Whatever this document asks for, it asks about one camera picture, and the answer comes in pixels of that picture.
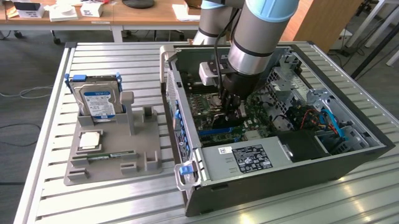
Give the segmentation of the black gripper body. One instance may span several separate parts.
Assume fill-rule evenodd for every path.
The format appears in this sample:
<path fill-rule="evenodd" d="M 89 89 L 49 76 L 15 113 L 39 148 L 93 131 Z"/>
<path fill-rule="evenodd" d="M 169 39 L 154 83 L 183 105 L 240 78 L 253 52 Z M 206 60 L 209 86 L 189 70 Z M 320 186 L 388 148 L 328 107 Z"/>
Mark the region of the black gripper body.
<path fill-rule="evenodd" d="M 224 87 L 229 94 L 241 98 L 248 98 L 254 92 L 257 86 L 257 75 L 245 75 L 242 73 L 228 73 L 224 78 Z"/>

